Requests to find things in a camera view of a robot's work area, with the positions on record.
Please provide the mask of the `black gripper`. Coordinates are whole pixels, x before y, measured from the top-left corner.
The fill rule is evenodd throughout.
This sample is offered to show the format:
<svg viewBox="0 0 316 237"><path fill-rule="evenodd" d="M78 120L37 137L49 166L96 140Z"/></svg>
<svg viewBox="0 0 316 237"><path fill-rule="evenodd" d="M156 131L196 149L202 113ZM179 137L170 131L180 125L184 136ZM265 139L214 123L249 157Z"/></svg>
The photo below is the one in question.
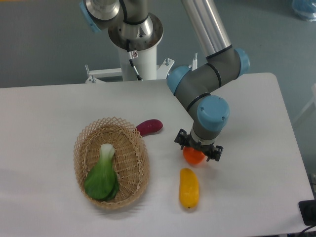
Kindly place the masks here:
<svg viewBox="0 0 316 237"><path fill-rule="evenodd" d="M205 153L207 156L206 161L210 160L219 161L223 152L222 146L214 146L216 138L211 140L205 140L199 138L195 133L188 134L184 129L180 129L174 142L180 145L180 149L185 147L191 147L197 151Z"/></svg>

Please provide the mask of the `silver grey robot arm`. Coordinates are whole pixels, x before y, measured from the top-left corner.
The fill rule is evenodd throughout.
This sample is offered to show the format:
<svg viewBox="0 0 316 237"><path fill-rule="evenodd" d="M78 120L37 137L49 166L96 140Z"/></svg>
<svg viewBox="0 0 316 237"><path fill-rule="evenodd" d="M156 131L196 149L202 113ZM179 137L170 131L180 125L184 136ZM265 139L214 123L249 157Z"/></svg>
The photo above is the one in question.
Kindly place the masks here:
<svg viewBox="0 0 316 237"><path fill-rule="evenodd" d="M226 125L228 103L212 93L245 74L250 66L247 54L233 48L217 8L211 0L184 0L182 5L193 26L207 62L173 68L166 59L157 64L157 45L163 36L158 17L149 12L146 0L82 0L81 12L94 32L108 30L119 54L120 68L87 71L89 79L121 74L124 81L166 79L172 94L190 117L190 132L180 130L175 142L182 148L202 152L218 161L223 148L215 140Z"/></svg>

